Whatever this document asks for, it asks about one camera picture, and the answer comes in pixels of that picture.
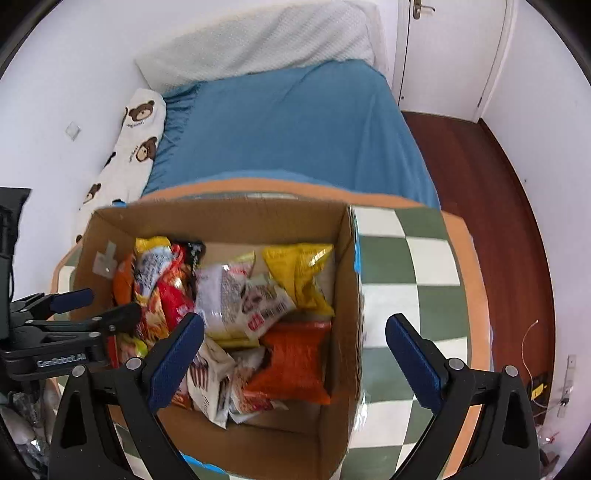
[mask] barcode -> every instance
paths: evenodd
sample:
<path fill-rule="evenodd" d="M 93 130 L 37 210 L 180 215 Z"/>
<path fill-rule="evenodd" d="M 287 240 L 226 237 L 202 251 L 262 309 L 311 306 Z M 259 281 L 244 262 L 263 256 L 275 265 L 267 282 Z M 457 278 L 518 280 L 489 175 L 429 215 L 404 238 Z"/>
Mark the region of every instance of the barcode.
<path fill-rule="evenodd" d="M 285 305 L 285 303 L 281 302 L 281 303 L 277 304 L 276 306 L 271 307 L 270 309 L 265 309 L 265 310 L 261 311 L 261 316 L 265 320 L 268 320 L 271 317 L 276 317 L 276 316 L 281 315 L 286 310 L 287 310 L 287 305 Z"/>

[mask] blue bed sheet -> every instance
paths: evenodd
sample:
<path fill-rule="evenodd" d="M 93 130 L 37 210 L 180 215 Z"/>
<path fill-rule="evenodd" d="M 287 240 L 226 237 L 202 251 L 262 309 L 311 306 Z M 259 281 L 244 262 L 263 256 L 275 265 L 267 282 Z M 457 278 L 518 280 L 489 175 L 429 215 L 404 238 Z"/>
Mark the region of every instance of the blue bed sheet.
<path fill-rule="evenodd" d="M 384 77 L 360 60 L 196 82 L 164 95 L 144 194 L 236 177 L 385 193 L 439 208 Z"/>

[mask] door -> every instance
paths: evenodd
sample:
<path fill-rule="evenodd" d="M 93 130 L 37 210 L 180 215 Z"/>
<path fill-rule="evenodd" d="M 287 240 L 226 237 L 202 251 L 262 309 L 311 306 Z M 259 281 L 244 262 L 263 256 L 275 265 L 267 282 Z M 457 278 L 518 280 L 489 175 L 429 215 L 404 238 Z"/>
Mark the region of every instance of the door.
<path fill-rule="evenodd" d="M 477 120 L 507 0 L 400 1 L 409 2 L 400 109 Z"/>

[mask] electrical cable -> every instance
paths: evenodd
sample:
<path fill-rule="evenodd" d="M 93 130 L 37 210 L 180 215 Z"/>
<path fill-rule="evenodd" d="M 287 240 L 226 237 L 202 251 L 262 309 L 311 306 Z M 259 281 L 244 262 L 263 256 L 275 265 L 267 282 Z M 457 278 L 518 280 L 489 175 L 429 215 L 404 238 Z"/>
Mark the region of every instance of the electrical cable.
<path fill-rule="evenodd" d="M 524 354 L 523 354 L 523 349 L 524 349 L 524 345 L 525 345 L 525 338 L 527 337 L 527 334 L 530 332 L 530 330 L 536 326 L 540 321 L 536 320 L 534 323 L 532 323 L 529 328 L 525 331 L 525 335 L 523 336 L 523 339 L 521 340 L 521 362 L 523 363 L 523 366 L 525 367 L 525 369 L 527 370 L 528 375 L 530 376 L 530 381 L 531 381 L 531 392 L 530 392 L 530 400 L 538 405 L 540 408 L 543 408 L 544 410 L 535 414 L 534 418 L 544 414 L 544 413 L 548 413 L 550 410 L 555 409 L 556 407 L 560 407 L 561 405 L 566 405 L 569 402 L 568 398 L 561 398 L 560 401 L 556 404 L 556 405 L 552 405 L 550 407 L 550 403 L 548 403 L 548 405 L 542 405 L 540 403 L 537 403 L 533 398 L 531 398 L 531 395 L 533 393 L 533 389 L 534 389 L 534 377 L 532 377 L 531 375 L 531 371 L 529 369 L 529 367 L 527 366 L 527 364 L 525 363 L 525 358 L 524 358 Z"/>
<path fill-rule="evenodd" d="M 535 403 L 536 405 L 538 405 L 541 408 L 546 408 L 548 409 L 548 405 L 542 405 L 540 403 L 537 403 L 533 398 L 531 398 L 531 394 L 533 393 L 534 390 L 534 377 L 532 377 L 531 372 L 529 367 L 527 366 L 527 364 L 525 363 L 525 358 L 523 356 L 523 347 L 525 345 L 525 338 L 527 337 L 527 334 L 530 332 L 530 330 L 536 326 L 538 324 L 539 320 L 536 320 L 534 323 L 532 323 L 530 325 L 530 327 L 525 331 L 525 335 L 523 336 L 523 339 L 521 340 L 521 362 L 523 363 L 523 366 L 525 367 L 525 369 L 527 370 L 528 375 L 530 376 L 530 381 L 531 381 L 531 392 L 530 392 L 530 399 L 533 403 Z"/>

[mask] plastic bag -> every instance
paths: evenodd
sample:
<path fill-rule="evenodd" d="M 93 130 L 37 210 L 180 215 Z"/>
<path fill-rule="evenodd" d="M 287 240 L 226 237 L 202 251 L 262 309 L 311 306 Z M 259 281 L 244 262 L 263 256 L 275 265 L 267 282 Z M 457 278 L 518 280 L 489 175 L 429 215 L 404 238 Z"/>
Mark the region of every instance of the plastic bag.
<path fill-rule="evenodd" d="M 142 319 L 137 329 L 137 336 L 149 348 L 152 348 L 158 340 L 168 337 L 183 316 L 193 310 L 193 301 L 187 294 L 190 267 L 185 264 L 186 247 L 171 244 L 168 249 L 172 258 L 170 261 L 167 260 L 166 268 L 156 281 L 148 302 L 142 310 Z M 159 263 L 167 254 L 154 253 L 153 256 L 161 256 L 155 259 L 155 262 Z"/>
<path fill-rule="evenodd" d="M 299 309 L 334 316 L 316 281 L 332 251 L 328 244 L 276 245 L 264 248 L 262 256 L 273 278 Z"/>
<path fill-rule="evenodd" d="M 236 322 L 241 292 L 255 263 L 254 252 L 228 264 L 198 268 L 195 274 L 195 313 L 205 323 L 205 334 L 224 348 L 258 346 Z"/>
<path fill-rule="evenodd" d="M 236 362 L 211 338 L 205 337 L 187 371 L 187 389 L 193 406 L 215 425 L 226 428 L 230 377 Z"/>
<path fill-rule="evenodd" d="M 191 266 L 187 264 L 187 247 L 173 245 L 175 259 L 156 282 L 160 302 L 169 333 L 183 317 L 193 311 L 192 292 L 189 288 Z"/>
<path fill-rule="evenodd" d="M 263 336 L 286 313 L 296 309 L 287 292 L 268 274 L 246 281 L 236 323 L 250 339 Z"/>
<path fill-rule="evenodd" d="M 246 397 L 304 400 L 330 404 L 324 389 L 320 347 L 330 322 L 282 322 L 261 339 L 271 351 L 271 364 L 244 388 Z"/>
<path fill-rule="evenodd" d="M 132 300 L 134 290 L 135 253 L 131 252 L 117 267 L 113 276 L 113 298 L 117 305 L 126 305 Z"/>
<path fill-rule="evenodd" d="M 189 388 L 187 387 L 187 377 L 181 380 L 177 391 L 173 395 L 172 404 L 177 405 L 187 410 L 191 410 L 191 397 L 189 396 Z"/>
<path fill-rule="evenodd" d="M 146 355 L 148 355 L 148 346 L 142 340 L 127 333 L 117 334 L 117 359 L 119 365 L 123 365 L 127 360 L 135 356 L 144 358 Z"/>
<path fill-rule="evenodd" d="M 145 307 L 156 282 L 173 261 L 174 253 L 168 238 L 154 236 L 135 239 L 135 254 L 134 300 Z"/>
<path fill-rule="evenodd" d="M 236 367 L 230 387 L 230 416 L 236 423 L 247 421 L 263 411 L 287 409 L 285 404 L 278 400 L 244 396 L 243 389 L 261 366 L 265 351 L 264 347 L 260 347 L 232 353 Z"/>

